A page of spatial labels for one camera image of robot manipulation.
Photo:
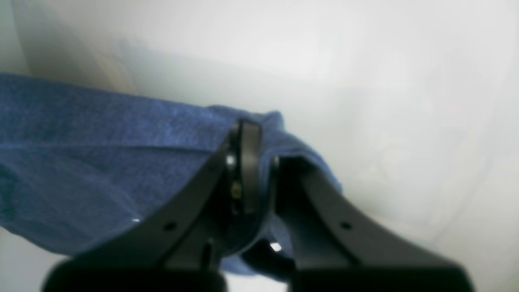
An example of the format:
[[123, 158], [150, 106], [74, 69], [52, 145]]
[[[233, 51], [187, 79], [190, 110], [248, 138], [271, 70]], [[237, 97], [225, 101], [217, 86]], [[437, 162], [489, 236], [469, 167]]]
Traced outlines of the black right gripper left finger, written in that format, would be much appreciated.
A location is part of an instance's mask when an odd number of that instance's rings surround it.
[[238, 120], [167, 204], [121, 236], [60, 264], [45, 292], [226, 292], [222, 257], [260, 228], [262, 129]]

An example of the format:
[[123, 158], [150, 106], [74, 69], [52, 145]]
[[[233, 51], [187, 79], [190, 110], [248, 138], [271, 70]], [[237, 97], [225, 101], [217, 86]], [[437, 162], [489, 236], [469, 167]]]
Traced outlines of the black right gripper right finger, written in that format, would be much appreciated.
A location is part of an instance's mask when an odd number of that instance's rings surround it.
[[276, 213], [290, 235], [290, 292], [472, 292], [458, 263], [404, 240], [302, 157], [280, 158]]

